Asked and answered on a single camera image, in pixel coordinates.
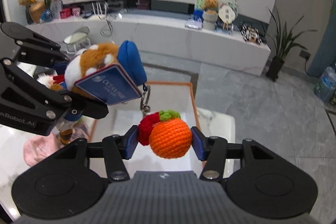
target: brown vase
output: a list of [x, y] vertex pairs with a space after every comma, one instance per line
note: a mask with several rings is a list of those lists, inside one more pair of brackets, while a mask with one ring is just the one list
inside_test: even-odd
[[45, 11], [44, 1], [39, 1], [30, 7], [29, 14], [35, 23], [40, 23], [40, 17], [44, 11]]

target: blue plush hat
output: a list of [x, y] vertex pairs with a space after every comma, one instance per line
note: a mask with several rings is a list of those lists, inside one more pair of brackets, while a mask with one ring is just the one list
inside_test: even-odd
[[134, 42], [124, 41], [119, 47], [117, 59], [137, 86], [147, 82], [140, 54]]

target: black plant pot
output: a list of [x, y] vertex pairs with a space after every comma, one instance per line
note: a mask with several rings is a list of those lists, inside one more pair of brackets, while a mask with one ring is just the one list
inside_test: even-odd
[[268, 72], [266, 73], [266, 76], [270, 78], [273, 82], [275, 82], [278, 79], [278, 73], [281, 70], [283, 64], [283, 60], [273, 58], [271, 65], [269, 66]]

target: wall socket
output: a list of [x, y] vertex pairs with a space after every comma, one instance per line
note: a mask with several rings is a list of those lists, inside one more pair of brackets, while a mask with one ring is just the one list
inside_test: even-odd
[[310, 58], [310, 53], [306, 52], [304, 50], [301, 50], [299, 56], [302, 57], [302, 58], [304, 58], [305, 60], [308, 60]]

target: green crochet leaf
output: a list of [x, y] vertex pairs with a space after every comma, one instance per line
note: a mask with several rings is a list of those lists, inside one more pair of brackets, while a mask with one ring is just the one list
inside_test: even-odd
[[169, 110], [161, 110], [159, 112], [159, 116], [160, 116], [160, 121], [161, 122], [166, 122], [172, 119], [176, 119], [176, 118], [181, 118], [180, 113], [178, 113], [175, 110], [169, 109]]

